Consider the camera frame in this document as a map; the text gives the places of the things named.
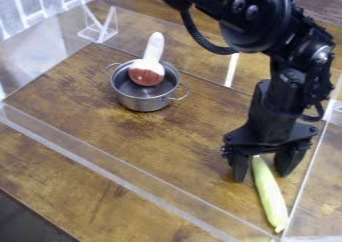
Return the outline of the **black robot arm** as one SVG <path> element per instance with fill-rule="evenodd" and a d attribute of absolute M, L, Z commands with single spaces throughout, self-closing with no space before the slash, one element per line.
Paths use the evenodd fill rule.
<path fill-rule="evenodd" d="M 196 43 L 219 55 L 260 52 L 271 77 L 254 89 L 246 124 L 224 137 L 222 155 L 240 182 L 250 158 L 272 153 L 286 176 L 301 163 L 334 85 L 333 36 L 294 0 L 163 0 L 179 11 Z"/>

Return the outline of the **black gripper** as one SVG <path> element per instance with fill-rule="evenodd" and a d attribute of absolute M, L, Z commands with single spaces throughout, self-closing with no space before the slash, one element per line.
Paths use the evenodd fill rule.
<path fill-rule="evenodd" d="M 227 157 L 236 182 L 244 180 L 250 156 L 264 153 L 275 153 L 275 170 L 281 177 L 289 176 L 318 133 L 314 126 L 297 121 L 297 114 L 274 109 L 268 89 L 270 81 L 262 80 L 255 86 L 246 123 L 223 136 L 222 155 Z"/>

